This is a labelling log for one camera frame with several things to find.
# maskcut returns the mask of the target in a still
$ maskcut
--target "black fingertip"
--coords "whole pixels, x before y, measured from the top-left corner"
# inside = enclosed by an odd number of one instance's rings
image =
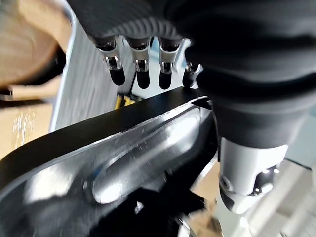
[[[137,72],[137,83],[138,86],[142,89],[148,88],[150,84],[149,72]]]
[[[196,81],[196,74],[193,72],[184,71],[183,78],[182,78],[182,84],[185,88],[190,88],[193,86],[193,84]]]
[[[112,81],[115,85],[123,85],[125,83],[124,70],[110,70]]]
[[[163,90],[167,90],[170,85],[171,85],[171,73],[166,74],[166,73],[162,73],[160,72],[160,76],[159,76],[159,86],[161,89]]]

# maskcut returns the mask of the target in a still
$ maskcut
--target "wooden surface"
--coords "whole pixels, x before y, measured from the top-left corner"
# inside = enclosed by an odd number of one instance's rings
[[[10,85],[8,89],[12,95],[4,97],[7,101],[40,100],[57,95],[60,85],[60,75],[55,76],[42,85]]]
[[[0,160],[18,147],[48,133],[52,104],[0,110]]]
[[[130,49],[122,47],[121,56],[126,82],[119,87],[78,22],[56,130],[114,109],[117,92],[128,92],[135,74]]]
[[[0,1],[0,88],[32,81],[54,60],[56,40],[29,24],[14,0]]]
[[[18,8],[28,23],[52,36],[67,52],[72,28],[61,7],[49,0],[18,0]]]

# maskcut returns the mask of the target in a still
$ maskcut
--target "robotic hand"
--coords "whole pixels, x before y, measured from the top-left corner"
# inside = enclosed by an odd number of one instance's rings
[[[213,101],[221,137],[224,204],[243,213],[272,189],[278,165],[316,102],[315,1],[68,2],[103,53],[117,35],[190,38],[186,58],[204,67],[197,83]]]

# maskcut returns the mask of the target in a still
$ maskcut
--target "silver metal part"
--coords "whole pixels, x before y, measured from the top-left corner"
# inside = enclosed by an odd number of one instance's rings
[[[192,68],[192,62],[187,62],[187,64],[186,64],[186,71],[187,72],[199,73],[201,70],[202,70],[202,65],[200,63],[198,64],[196,70],[194,70]]]
[[[242,214],[272,189],[268,182],[253,193],[258,175],[268,175],[268,169],[280,164],[287,148],[288,145],[267,149],[245,147],[222,138],[220,189],[229,210]]]
[[[136,71],[138,71],[138,72],[147,72],[148,69],[149,69],[149,62],[146,59],[142,60],[143,61],[142,65],[144,65],[142,67],[142,66],[140,66],[140,61],[141,60],[138,60],[138,59],[135,60]]]
[[[179,51],[179,48],[177,48],[175,51],[168,52],[168,51],[163,50],[162,47],[160,46],[160,51],[159,51],[160,64],[162,64],[162,62],[174,63],[177,53]]]
[[[36,167],[1,190],[1,236],[88,236],[129,192],[160,190],[164,170],[194,159],[210,122],[211,111],[184,104]]]
[[[104,51],[101,49],[98,50],[102,53],[103,59],[110,70],[122,69],[118,47],[115,47],[113,50],[110,51]]]
[[[165,74],[172,73],[173,63],[171,62],[161,62],[160,71]]]
[[[131,52],[136,71],[147,72],[149,68],[149,43],[146,48],[140,50],[131,47]]]

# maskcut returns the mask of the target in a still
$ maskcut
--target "yellow object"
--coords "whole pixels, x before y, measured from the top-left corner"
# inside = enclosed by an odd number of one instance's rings
[[[122,103],[122,97],[120,95],[117,96],[117,101],[115,102],[115,107],[114,109],[117,110],[120,108],[120,104]]]
[[[125,99],[125,105],[131,105],[131,104],[134,104],[135,101],[131,100],[129,97],[127,97],[126,95],[124,96],[124,99]]]

